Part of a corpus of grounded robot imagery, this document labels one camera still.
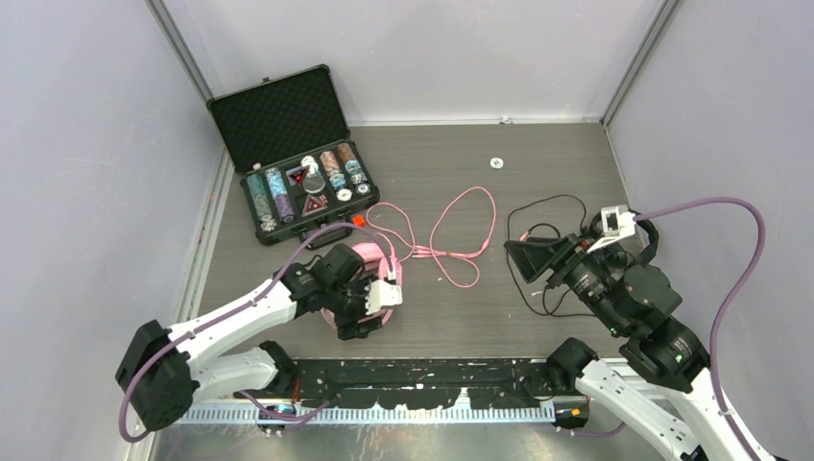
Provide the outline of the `pink headphones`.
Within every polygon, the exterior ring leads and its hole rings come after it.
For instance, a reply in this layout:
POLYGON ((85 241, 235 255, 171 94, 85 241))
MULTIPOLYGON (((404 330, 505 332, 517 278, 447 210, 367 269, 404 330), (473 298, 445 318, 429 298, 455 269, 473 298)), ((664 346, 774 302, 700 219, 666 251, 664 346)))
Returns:
MULTIPOLYGON (((351 249, 362 257, 365 266, 361 274, 365 277, 376 276, 381 279, 388 274, 390 267, 388 263, 393 263, 395 268, 396 282, 400 286, 403 284, 403 268, 398 257, 396 256, 395 247, 392 245, 392 243, 389 243, 388 246, 389 250, 383 251, 376 243, 364 242, 352 245, 351 249)), ((332 312, 327 309, 322 309, 321 315, 327 324, 330 324, 335 330, 338 330, 335 322, 335 315, 332 312)), ((379 319, 381 320, 382 326, 384 326, 388 323, 392 315, 393 309, 391 307, 382 307, 373 314, 363 318, 358 323, 361 325, 364 321, 379 319)))

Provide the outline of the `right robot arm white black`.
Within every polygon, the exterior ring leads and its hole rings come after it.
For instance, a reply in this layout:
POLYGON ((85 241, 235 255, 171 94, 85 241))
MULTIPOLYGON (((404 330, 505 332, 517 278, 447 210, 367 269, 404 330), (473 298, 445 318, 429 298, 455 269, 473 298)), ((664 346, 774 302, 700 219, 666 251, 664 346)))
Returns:
POLYGON ((666 460, 772 460, 713 386, 711 357, 699 337, 675 319, 681 296, 653 265, 634 265, 620 278, 587 243, 528 237, 504 244, 522 278, 544 272, 549 288, 566 285, 614 337, 628 366, 676 409, 651 401, 585 342, 567 338, 547 357, 544 382, 557 393, 578 392, 611 411, 666 460))

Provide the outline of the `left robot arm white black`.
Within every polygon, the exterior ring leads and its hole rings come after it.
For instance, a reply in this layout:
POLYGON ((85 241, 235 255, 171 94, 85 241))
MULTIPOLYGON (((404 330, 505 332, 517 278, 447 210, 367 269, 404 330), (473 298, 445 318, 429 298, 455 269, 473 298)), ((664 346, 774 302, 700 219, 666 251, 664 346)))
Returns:
POLYGON ((289 259, 243 297, 203 316, 164 327, 152 320, 139 327, 115 374, 124 393, 119 429, 130 442, 133 410, 145 433, 160 431, 196 403, 239 391, 265 391, 273 398, 292 392, 298 368, 274 341, 247 352, 231 349, 270 328, 320 312, 339 339, 363 339, 381 328, 400 305, 402 267, 375 243, 334 246, 309 264, 289 259))

